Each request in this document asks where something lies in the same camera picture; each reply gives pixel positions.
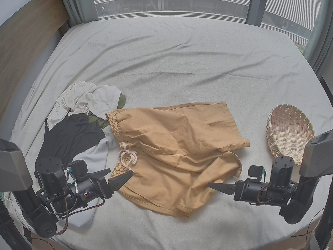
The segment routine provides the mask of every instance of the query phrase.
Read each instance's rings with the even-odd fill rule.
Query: white drawstring
[[[138,157],[136,156],[136,151],[131,151],[131,148],[130,148],[130,149],[127,149],[127,148],[126,148],[126,144],[125,144],[125,142],[122,142],[122,144],[123,144],[123,150],[120,150],[120,151],[119,151],[120,162],[122,163],[122,165],[123,165],[124,168],[133,171],[133,170],[129,167],[129,165],[130,165],[130,164],[133,164],[133,165],[134,165],[134,164],[137,162]],[[127,164],[125,164],[125,163],[123,162],[123,156],[124,156],[124,154],[129,154],[130,157],[131,157],[130,161],[129,161]]]

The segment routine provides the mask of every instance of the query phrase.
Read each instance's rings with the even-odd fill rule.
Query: basket
[[[290,156],[296,166],[302,163],[305,145],[316,135],[303,111],[289,104],[281,104],[271,111],[266,131],[273,156]]]

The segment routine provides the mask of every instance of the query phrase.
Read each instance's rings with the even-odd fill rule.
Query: black garment
[[[88,116],[83,113],[66,116],[51,131],[47,126],[47,119],[45,125],[44,142],[36,160],[43,157],[57,157],[62,161],[64,167],[68,162],[73,161],[74,156],[93,147],[105,138],[98,123],[96,121],[89,123]],[[40,183],[36,170],[35,177]]]

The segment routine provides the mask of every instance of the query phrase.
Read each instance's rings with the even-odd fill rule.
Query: basket rim
[[[277,109],[277,108],[279,108],[279,107],[282,108],[283,106],[286,106],[286,108],[287,108],[288,106],[291,106],[290,109],[292,109],[292,108],[295,107],[295,108],[296,108],[296,111],[300,112],[300,115],[304,117],[304,121],[305,121],[306,119],[308,119],[308,121],[309,121],[308,126],[309,126],[309,128],[311,129],[311,131],[313,132],[313,137],[316,136],[316,132],[315,132],[315,130],[314,130],[314,127],[313,127],[313,125],[312,125],[310,119],[309,119],[309,118],[307,117],[307,115],[306,115],[302,110],[300,110],[297,106],[293,106],[293,105],[291,105],[291,104],[280,104],[280,105],[277,105],[276,107],[274,107],[274,108],[271,110],[271,112],[270,112],[269,115],[268,115],[268,120],[267,120],[268,128],[267,128],[267,130],[268,130],[268,134],[269,134],[269,136],[268,136],[268,137],[269,137],[269,140],[270,140],[270,142],[272,143],[273,148],[276,150],[276,152],[277,152],[280,156],[281,156],[281,154],[282,154],[282,155],[284,155],[284,154],[281,152],[281,149],[280,149],[280,147],[278,146],[278,143],[277,143],[277,141],[276,141],[276,139],[275,139],[275,135],[274,135],[274,133],[273,133],[273,129],[272,129],[272,113],[273,113],[273,111],[274,111],[275,109]]]

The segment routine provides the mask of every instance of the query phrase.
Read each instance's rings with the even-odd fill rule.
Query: bed
[[[44,120],[71,84],[114,85],[125,107],[226,101],[250,147],[235,151],[268,177],[273,156],[265,128],[269,112],[289,103],[306,112],[317,134],[332,129],[333,109],[310,65],[287,35],[256,26],[194,17],[136,17],[80,24],[62,37],[27,95],[12,132],[33,179]],[[109,149],[114,168],[119,148]],[[293,179],[297,179],[298,168]],[[307,227],[325,206],[331,176],[322,177],[304,218],[290,225],[279,208],[250,206],[217,193],[190,218],[140,208],[115,193],[90,227],[54,238],[70,249],[258,249]],[[38,190],[35,181],[34,189]],[[15,202],[10,213],[24,222]]]

